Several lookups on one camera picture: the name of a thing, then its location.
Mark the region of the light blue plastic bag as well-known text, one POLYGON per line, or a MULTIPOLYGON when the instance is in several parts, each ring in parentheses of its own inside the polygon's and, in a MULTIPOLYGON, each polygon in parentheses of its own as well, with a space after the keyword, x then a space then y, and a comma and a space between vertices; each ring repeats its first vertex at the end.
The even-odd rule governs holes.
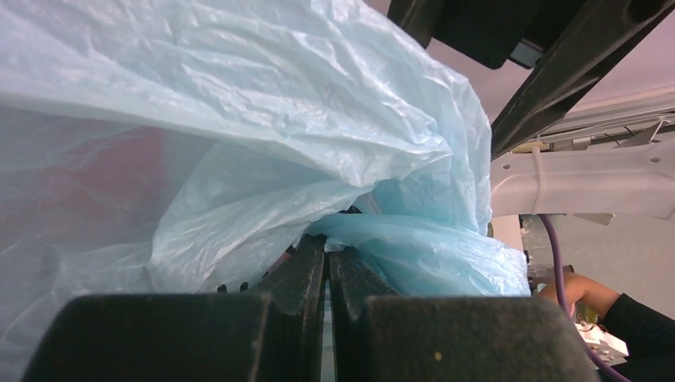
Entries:
POLYGON ((1 177, 140 127, 168 182, 146 235, 1 243, 2 380, 73 298, 255 284, 304 233, 405 294, 528 293, 486 235, 469 80, 361 1, 2 2, 1 177))

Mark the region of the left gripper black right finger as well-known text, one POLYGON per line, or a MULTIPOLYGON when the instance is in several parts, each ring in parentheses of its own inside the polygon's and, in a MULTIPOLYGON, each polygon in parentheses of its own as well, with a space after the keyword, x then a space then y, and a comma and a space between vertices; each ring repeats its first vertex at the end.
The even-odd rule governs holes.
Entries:
POLYGON ((596 381, 563 312, 537 298, 397 294, 348 249, 327 256, 340 381, 596 381))

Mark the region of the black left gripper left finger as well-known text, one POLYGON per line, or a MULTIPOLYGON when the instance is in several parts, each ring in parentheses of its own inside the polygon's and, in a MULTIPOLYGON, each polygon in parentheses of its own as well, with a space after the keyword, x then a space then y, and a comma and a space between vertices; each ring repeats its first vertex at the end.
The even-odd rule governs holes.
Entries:
POLYGON ((324 236, 251 287, 94 294, 54 318, 25 381, 317 381, 324 236))

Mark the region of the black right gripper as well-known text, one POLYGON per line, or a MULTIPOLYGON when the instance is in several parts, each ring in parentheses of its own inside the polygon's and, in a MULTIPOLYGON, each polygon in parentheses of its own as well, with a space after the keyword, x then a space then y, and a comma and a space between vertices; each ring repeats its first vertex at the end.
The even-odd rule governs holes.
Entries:
POLYGON ((437 40, 487 68, 534 68, 492 123, 498 158, 559 122, 673 9, 673 0, 393 0, 387 17, 424 48, 437 40))

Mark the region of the dark red fake apple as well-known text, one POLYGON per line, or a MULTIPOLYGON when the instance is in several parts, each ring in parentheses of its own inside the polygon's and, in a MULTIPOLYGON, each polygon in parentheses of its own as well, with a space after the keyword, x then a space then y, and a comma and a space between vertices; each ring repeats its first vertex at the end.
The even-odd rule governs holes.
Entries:
POLYGON ((146 235, 168 185, 164 138, 159 129, 135 128, 3 175, 1 243, 111 244, 146 235))

